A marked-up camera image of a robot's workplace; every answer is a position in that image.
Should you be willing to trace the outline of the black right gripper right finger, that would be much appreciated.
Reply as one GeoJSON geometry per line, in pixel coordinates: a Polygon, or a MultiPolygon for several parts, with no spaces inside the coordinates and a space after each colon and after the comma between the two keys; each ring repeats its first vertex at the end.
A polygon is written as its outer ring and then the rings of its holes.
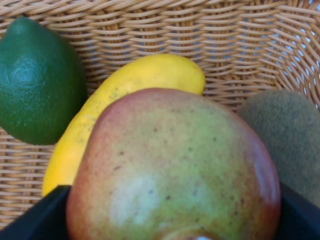
{"type": "Polygon", "coordinates": [[[285,184],[277,240],[320,240],[320,209],[285,184]]]}

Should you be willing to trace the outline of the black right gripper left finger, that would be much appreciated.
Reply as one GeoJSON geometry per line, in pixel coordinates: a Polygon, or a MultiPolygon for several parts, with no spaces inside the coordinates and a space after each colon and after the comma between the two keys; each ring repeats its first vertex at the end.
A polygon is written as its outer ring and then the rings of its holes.
{"type": "Polygon", "coordinates": [[[0,231],[1,240],[67,240],[69,185],[60,185],[0,231]]]}

